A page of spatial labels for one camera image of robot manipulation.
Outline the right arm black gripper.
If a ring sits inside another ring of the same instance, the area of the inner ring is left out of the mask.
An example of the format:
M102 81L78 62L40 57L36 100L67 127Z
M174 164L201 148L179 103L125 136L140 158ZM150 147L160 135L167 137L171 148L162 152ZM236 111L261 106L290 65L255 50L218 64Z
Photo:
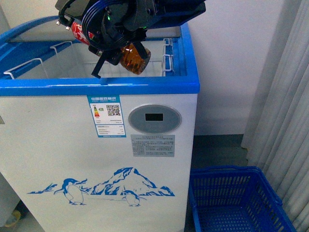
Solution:
M131 43L142 59L147 51L142 45L146 31L158 22L156 0L87 0L81 8L82 30L90 45L103 51L91 75L101 78L109 51Z

